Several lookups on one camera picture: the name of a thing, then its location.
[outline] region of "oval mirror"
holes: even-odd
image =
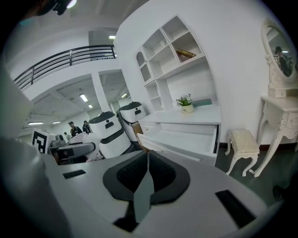
[[[286,77],[290,77],[293,72],[293,53],[290,44],[277,29],[267,27],[267,40],[270,51],[279,69]]]

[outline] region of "black pole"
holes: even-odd
[[[34,79],[34,67],[32,67],[32,78],[31,78],[31,85],[33,84],[33,79]]]
[[[71,55],[72,55],[72,52],[73,52],[72,50],[69,51],[69,60],[70,60],[70,62],[69,62],[69,66],[71,66],[72,63],[73,63],[73,62],[72,62],[72,58],[71,58],[71,57],[72,57],[72,56],[71,56]]]
[[[111,48],[112,48],[113,58],[116,59],[114,49],[113,49],[113,47],[111,47]]]

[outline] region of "open drawer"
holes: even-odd
[[[174,152],[215,165],[217,125],[160,123],[138,137],[150,150]]]

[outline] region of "white flower pot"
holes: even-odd
[[[182,108],[182,113],[192,113],[194,111],[193,105],[188,105],[188,106],[181,106]]]

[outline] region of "drawer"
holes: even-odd
[[[289,113],[286,126],[287,128],[298,127],[298,113]]]
[[[138,137],[148,149],[167,150],[190,159],[206,160],[213,166],[215,164],[217,126],[180,124],[176,127],[176,124],[160,123],[145,134],[138,134]]]
[[[141,125],[141,129],[142,129],[143,133],[146,133],[151,128],[153,128],[153,126]]]
[[[141,127],[142,126],[155,126],[156,123],[155,122],[152,122],[152,121],[139,121]]]

